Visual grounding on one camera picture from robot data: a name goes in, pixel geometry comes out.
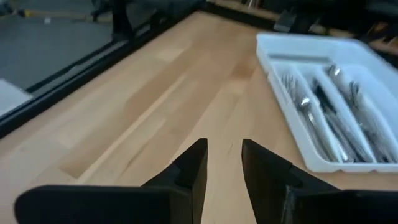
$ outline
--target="white plastic tray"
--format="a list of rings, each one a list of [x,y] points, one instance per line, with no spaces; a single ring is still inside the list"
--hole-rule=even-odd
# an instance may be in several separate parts
[[[280,71],[283,70],[306,71],[312,67],[317,70],[333,63],[347,69],[361,67],[367,70],[366,75],[371,74],[372,78],[379,81],[377,85],[383,86],[384,91],[389,94],[388,101],[395,106],[398,105],[398,71],[394,67],[360,41],[311,35],[259,34],[257,35],[257,56],[263,69],[268,73],[268,80],[308,169],[313,172],[335,172],[338,170],[344,172],[370,172],[372,170],[398,172],[398,164],[344,164],[322,159],[307,133],[302,117],[292,101],[287,100],[288,94],[280,82]],[[383,110],[384,114],[388,114],[386,119],[392,119],[391,113],[386,111],[389,110],[387,106],[380,106],[379,109]]]

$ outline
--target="wooden table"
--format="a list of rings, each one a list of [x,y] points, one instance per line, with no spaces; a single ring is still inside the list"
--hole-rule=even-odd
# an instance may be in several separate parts
[[[243,138],[305,170],[255,54],[259,30],[196,12],[0,141],[0,223],[42,184],[139,186],[208,138],[203,223],[255,223]],[[396,174],[313,174],[398,189]]]

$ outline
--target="gray floor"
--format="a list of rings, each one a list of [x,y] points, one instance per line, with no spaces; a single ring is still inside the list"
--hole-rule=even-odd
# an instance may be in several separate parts
[[[89,14],[90,0],[19,0],[19,8]],[[0,78],[26,89],[111,40],[111,24],[0,19]]]

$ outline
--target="silverware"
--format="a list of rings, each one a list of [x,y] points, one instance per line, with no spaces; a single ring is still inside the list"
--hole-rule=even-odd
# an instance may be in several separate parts
[[[329,127],[343,146],[340,151],[343,162],[359,162],[360,159],[355,154],[354,149],[351,147],[348,139],[341,130],[341,121],[339,117],[335,113],[326,112],[325,118],[328,121]]]
[[[323,110],[323,114],[326,118],[326,121],[332,130],[333,134],[336,136],[337,141],[340,142],[338,144],[338,152],[341,156],[343,162],[352,163],[354,161],[358,161],[356,159],[355,152],[353,151],[352,147],[350,146],[347,138],[345,137],[341,126],[342,122],[340,118],[336,114],[336,110],[334,109],[333,105],[330,103],[329,99],[327,98],[325,92],[320,87],[318,81],[313,79],[310,83],[310,88],[314,92],[315,96],[317,97],[320,108]]]
[[[324,131],[319,129],[317,122],[312,115],[310,99],[305,96],[305,93],[302,90],[300,91],[300,88],[297,86],[296,79],[287,73],[282,75],[281,81],[286,87],[295,107],[304,116],[308,132],[310,133],[312,141],[322,158],[331,162],[338,162],[337,155],[333,153],[331,145],[326,140],[327,136],[323,136]]]
[[[258,8],[260,5],[260,1],[258,0],[249,0],[248,3],[248,8]]]
[[[352,108],[353,98],[352,95],[349,95],[343,91],[341,79],[342,71],[337,65],[332,65],[327,70],[327,74],[331,78],[332,82],[336,85],[338,91],[343,95],[343,98],[346,100],[348,106]],[[376,156],[371,150],[370,142],[368,141],[366,135],[363,133],[363,128],[359,126],[359,130],[362,130],[358,133],[359,136],[355,136],[353,130],[345,124],[345,122],[341,122],[341,130],[343,134],[346,136],[356,155],[359,156],[359,160],[363,162],[377,162]]]
[[[376,111],[374,105],[369,105],[371,104],[370,101],[366,102],[368,99],[364,99],[365,96],[363,96],[358,83],[351,82],[349,87],[353,113],[372,145],[377,161],[398,162],[397,155],[392,152],[398,146],[398,142],[390,127],[383,125],[385,123],[384,118]]]

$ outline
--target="floor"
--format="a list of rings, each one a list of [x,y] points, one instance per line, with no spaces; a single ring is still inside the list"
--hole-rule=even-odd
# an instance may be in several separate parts
[[[255,223],[243,138],[306,170],[257,62],[258,29],[196,12],[0,141],[0,223],[44,184],[140,186],[208,138],[202,223]],[[397,190],[394,174],[313,174],[341,189]]]
[[[89,14],[90,0],[18,0],[19,8]],[[70,19],[0,20],[0,78],[26,89],[111,40],[111,24]]]

